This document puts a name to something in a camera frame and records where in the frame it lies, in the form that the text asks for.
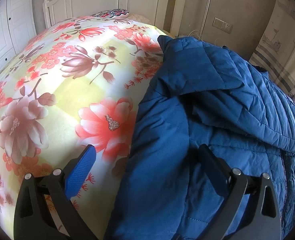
patterned pillow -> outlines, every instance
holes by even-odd
[[[102,18],[115,18],[115,19],[124,19],[128,17],[129,11],[124,9],[113,9],[109,11],[102,11],[96,14],[93,14],[93,17],[102,17]]]
[[[139,15],[139,14],[131,13],[127,17],[127,19],[133,20],[133,21],[136,21],[136,22],[140,22],[140,23],[145,23],[145,24],[150,24],[151,25],[151,21],[148,18],[146,18],[146,17],[144,17],[142,15]]]

blue jacket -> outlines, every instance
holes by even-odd
[[[164,64],[139,104],[105,239],[198,237],[223,200],[196,157],[201,144],[245,174],[270,174],[284,237],[295,224],[295,104],[227,48],[190,37],[158,41]]]

light switch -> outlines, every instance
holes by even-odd
[[[219,18],[215,17],[212,26],[214,26],[214,27],[216,27],[216,28],[218,28],[218,29],[221,30],[222,27],[223,27],[223,23],[224,23],[224,21],[222,21]]]

white cable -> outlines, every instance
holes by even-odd
[[[192,36],[191,34],[193,33],[193,32],[198,32],[198,35],[195,37],[195,36]],[[189,33],[189,35],[188,35],[188,37],[195,37],[196,39],[198,39],[199,41],[202,41],[202,36],[200,37],[200,31],[199,30],[193,30],[193,31],[191,31],[190,33]]]
[[[223,41],[223,42],[224,42],[224,45],[223,45],[223,46],[226,46],[226,42],[225,42],[225,40],[223,40],[223,39],[221,39],[221,38],[216,38],[216,40],[214,41],[214,45],[215,45],[215,46],[217,46],[217,45],[216,45],[216,41],[217,41],[217,40],[221,40],[221,41]]]

blanket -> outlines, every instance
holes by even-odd
[[[160,34],[129,19],[67,19],[0,70],[0,226],[10,238],[24,175],[63,168],[88,144],[96,147],[96,162],[71,202],[103,238],[138,103],[162,64]],[[48,195],[46,202],[67,233]]]
[[[266,71],[226,47],[158,41],[164,64],[139,104],[105,239],[197,238],[223,201],[198,161],[201,144],[247,175],[270,174],[284,237],[295,224],[295,104]]]

